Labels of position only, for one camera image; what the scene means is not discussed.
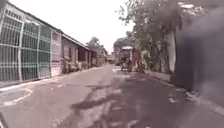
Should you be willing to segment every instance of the road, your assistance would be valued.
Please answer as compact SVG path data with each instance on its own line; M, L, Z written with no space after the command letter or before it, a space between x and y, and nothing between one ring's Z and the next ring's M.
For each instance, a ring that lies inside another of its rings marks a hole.
M106 65L0 94L8 128L223 128L180 89Z

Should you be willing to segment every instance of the metal gate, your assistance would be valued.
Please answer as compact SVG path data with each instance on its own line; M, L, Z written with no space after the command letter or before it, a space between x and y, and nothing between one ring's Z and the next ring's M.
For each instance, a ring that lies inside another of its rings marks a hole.
M50 77L51 29L8 8L0 29L0 83Z

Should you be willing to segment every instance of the bright sky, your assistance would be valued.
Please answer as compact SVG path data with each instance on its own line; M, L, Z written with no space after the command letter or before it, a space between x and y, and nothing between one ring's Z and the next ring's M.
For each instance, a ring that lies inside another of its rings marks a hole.
M113 43L131 26L118 20L115 10L125 0L10 0L82 43L96 36L112 52Z

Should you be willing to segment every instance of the white wall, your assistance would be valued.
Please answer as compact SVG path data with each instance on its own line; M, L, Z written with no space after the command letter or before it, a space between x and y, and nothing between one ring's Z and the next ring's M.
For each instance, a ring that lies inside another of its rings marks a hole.
M176 63L176 46L175 46L175 36L174 33L170 33L167 35L167 42L168 42L168 54L169 54L169 65L170 71L174 72L175 63Z

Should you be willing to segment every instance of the wall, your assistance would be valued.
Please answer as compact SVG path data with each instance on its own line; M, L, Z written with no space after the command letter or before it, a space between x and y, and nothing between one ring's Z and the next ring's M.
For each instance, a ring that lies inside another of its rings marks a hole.
M8 4L0 30L0 81L51 77L51 27Z
M178 34L175 76L180 86L224 106L224 7Z
M52 55L51 55L51 76L58 76L62 73L61 66L61 34L52 32Z
M61 50L62 50L62 58L67 59L72 63L75 63L78 60L76 55L78 46L64 36L62 37Z
M176 63L176 46L175 46L175 36L174 33L171 32L167 35L167 51L169 55L169 68L172 73L174 73L175 70L175 63Z

